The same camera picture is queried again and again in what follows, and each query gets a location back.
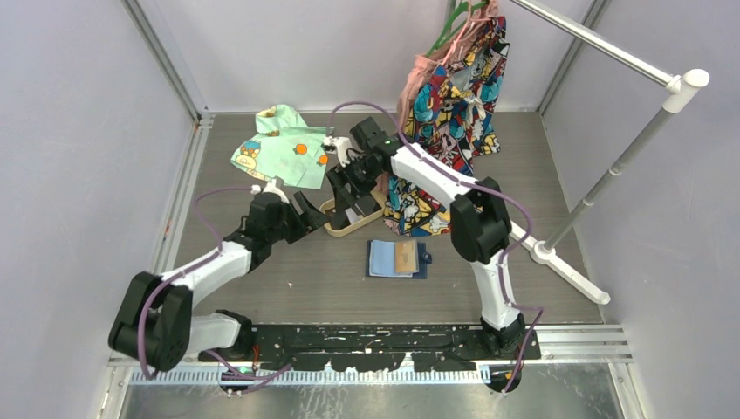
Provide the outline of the beige oval tray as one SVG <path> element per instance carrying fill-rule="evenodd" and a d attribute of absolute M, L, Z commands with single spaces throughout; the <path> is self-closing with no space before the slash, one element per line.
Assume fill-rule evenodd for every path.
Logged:
<path fill-rule="evenodd" d="M 375 192 L 375 196 L 381 206 L 381 210 L 352 225 L 349 225 L 348 223 L 327 223 L 324 225 L 325 231 L 332 237 L 344 237 L 358 230 L 359 228 L 362 228 L 370 224 L 371 222 L 380 219 L 383 213 L 383 204 L 385 203 L 385 197 L 378 192 Z"/>

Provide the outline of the white credit card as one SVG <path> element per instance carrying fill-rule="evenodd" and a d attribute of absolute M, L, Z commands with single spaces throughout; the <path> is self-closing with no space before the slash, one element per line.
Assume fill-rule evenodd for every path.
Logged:
<path fill-rule="evenodd" d="M 361 216 L 351 208 L 346 209 L 345 214 L 349 225 L 357 223 L 361 219 Z"/>

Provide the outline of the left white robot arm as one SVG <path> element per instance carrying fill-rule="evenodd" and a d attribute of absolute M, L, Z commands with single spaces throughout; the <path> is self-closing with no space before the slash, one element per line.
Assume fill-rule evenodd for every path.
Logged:
<path fill-rule="evenodd" d="M 194 308 L 231 280 L 256 270 L 275 243 L 292 244 L 328 221 L 301 192 L 292 199 L 279 192 L 257 193 L 239 226 L 214 250 L 171 271 L 133 276 L 108 334 L 109 348 L 138 360 L 148 377 L 208 350 L 246 359 L 255 346 L 250 319 L 229 310 L 195 316 Z"/>

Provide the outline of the tan credit card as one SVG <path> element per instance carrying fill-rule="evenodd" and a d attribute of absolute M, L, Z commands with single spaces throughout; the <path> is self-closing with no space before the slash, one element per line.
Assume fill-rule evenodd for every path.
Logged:
<path fill-rule="evenodd" d="M 419 271 L 418 242 L 406 240 L 394 246 L 394 270 L 398 274 L 413 275 Z"/>

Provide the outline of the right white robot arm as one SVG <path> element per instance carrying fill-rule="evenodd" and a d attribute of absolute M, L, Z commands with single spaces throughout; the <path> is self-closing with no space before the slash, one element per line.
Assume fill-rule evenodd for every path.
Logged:
<path fill-rule="evenodd" d="M 337 212 L 369 195 L 382 173 L 412 182 L 446 209 L 451 243 L 475 275 L 485 349 L 503 359 L 528 347 L 533 330 L 513 297 L 510 280 L 510 199 L 496 181 L 455 171 L 403 134 L 385 133 L 372 118 L 353 127 L 350 137 L 327 133 L 322 148 L 339 158 L 327 173 Z"/>

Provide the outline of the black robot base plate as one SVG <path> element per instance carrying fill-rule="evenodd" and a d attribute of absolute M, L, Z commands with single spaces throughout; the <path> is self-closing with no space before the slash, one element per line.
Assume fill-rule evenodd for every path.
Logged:
<path fill-rule="evenodd" d="M 295 371 L 394 371 L 405 359 L 416 372 L 466 371 L 479 361 L 537 359 L 533 340 L 518 335 L 507 344 L 488 326 L 426 325 L 256 325 L 244 342 L 217 348 L 229 363 L 256 363 L 266 370 L 290 365 Z"/>

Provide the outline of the navy blue card holder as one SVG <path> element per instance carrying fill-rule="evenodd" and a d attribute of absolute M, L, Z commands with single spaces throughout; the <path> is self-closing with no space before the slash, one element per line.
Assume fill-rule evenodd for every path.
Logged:
<path fill-rule="evenodd" d="M 417 240 L 367 242 L 366 275 L 374 278 L 426 279 L 433 263 L 425 243 Z"/>

